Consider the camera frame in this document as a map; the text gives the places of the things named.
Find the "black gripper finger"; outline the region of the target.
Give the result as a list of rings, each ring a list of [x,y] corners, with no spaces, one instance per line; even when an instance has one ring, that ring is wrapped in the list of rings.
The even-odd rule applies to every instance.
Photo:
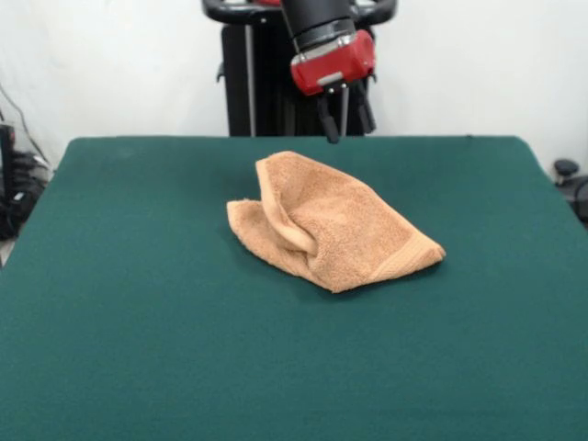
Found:
[[[329,143],[338,143],[340,139],[339,129],[329,109],[327,96],[319,96],[317,98],[317,111],[327,141]]]
[[[368,92],[363,79],[358,80],[356,83],[356,110],[362,125],[362,130],[365,133],[372,133],[377,126],[371,105],[368,101]]]

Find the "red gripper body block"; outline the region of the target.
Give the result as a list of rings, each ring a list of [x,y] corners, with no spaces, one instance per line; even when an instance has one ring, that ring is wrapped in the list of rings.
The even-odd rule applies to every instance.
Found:
[[[360,29],[294,56],[290,72],[305,96],[315,96],[332,84],[369,77],[375,66],[375,42],[366,30]]]

